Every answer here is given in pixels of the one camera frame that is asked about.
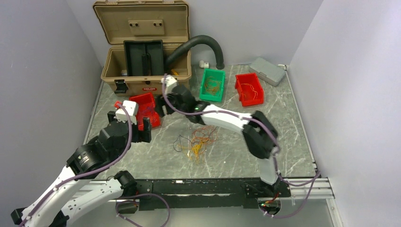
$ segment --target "white wall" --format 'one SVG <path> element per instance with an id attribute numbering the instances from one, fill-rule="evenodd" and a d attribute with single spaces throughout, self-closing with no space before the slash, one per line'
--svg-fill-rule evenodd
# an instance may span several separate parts
<path id="1" fill-rule="evenodd" d="M 322 0 L 187 0 L 191 36 L 210 35 L 221 45 L 225 64 L 250 63 L 262 56 L 289 63 Z M 93 12 L 95 0 L 67 0 L 104 65 L 110 45 Z M 192 62 L 216 62 L 204 45 L 193 49 Z"/>
<path id="2" fill-rule="evenodd" d="M 325 0 L 290 64 L 346 227 L 401 226 L 401 3 Z"/>
<path id="3" fill-rule="evenodd" d="M 82 145 L 101 67 L 64 0 L 0 3 L 0 226 Z"/>

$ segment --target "open lid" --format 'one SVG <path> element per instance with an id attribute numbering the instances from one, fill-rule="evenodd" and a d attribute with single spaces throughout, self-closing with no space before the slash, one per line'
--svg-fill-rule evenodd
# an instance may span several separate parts
<path id="1" fill-rule="evenodd" d="M 110 44 L 125 40 L 163 40 L 184 43 L 189 39 L 188 4 L 183 0 L 106 0 L 93 9 Z"/>

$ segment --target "toolbox latch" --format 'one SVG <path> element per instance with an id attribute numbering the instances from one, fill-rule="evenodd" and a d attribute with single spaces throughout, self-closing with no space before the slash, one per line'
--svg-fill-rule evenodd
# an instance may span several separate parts
<path id="1" fill-rule="evenodd" d="M 115 82 L 115 85 L 117 86 L 117 89 L 114 91 L 114 93 L 116 93 L 116 94 L 127 93 L 128 87 L 123 79 L 116 79 L 114 82 Z"/>

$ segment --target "hose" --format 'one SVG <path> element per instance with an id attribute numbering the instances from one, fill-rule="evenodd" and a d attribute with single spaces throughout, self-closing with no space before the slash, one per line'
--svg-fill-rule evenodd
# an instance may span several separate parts
<path id="1" fill-rule="evenodd" d="M 167 57 L 165 68 L 168 69 L 169 66 L 176 61 L 183 54 L 187 53 L 191 48 L 198 44 L 206 44 L 210 46 L 216 56 L 216 68 L 218 70 L 224 69 L 224 59 L 223 59 L 223 51 L 221 50 L 218 42 L 208 35 L 197 35 L 189 39 L 187 42 L 180 45 L 174 52 Z"/>

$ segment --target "tan toolbox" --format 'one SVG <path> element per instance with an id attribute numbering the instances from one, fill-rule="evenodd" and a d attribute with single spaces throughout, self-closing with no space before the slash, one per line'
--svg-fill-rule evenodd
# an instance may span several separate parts
<path id="1" fill-rule="evenodd" d="M 164 56 L 170 55 L 189 39 L 188 4 L 182 0 L 106 0 L 95 2 L 93 9 L 108 43 L 113 45 L 107 55 L 102 80 L 117 96 L 134 96 L 148 92 L 160 95 L 160 80 L 163 75 L 122 76 L 127 71 L 123 42 L 162 40 Z M 189 88 L 192 75 L 191 51 L 174 62 L 171 68 L 178 73 L 178 76 L 174 76 L 178 82 Z M 121 88 L 128 90 L 121 93 Z"/>

